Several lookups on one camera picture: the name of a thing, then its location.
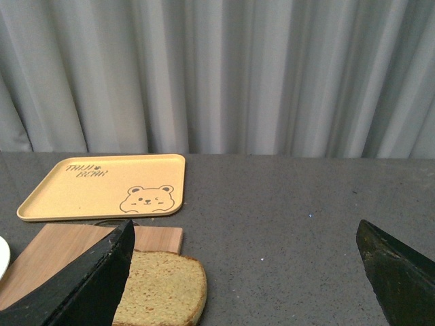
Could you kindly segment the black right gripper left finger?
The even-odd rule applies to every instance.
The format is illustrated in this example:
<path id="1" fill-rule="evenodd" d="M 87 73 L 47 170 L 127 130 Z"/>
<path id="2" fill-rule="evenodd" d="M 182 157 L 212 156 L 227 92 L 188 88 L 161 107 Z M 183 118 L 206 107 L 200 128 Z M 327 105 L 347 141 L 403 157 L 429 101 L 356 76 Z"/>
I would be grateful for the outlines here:
<path id="1" fill-rule="evenodd" d="M 2 325 L 111 325 L 129 275 L 135 229 L 125 221 L 44 284 L 1 311 Z"/>

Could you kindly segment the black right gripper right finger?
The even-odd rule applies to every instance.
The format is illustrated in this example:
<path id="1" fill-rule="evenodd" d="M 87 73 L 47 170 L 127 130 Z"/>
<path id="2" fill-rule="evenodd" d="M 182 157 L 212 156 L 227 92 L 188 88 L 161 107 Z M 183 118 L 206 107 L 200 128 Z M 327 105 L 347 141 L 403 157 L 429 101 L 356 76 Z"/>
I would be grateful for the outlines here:
<path id="1" fill-rule="evenodd" d="M 361 220 L 356 243 L 366 277 L 390 325 L 434 324 L 434 261 Z"/>

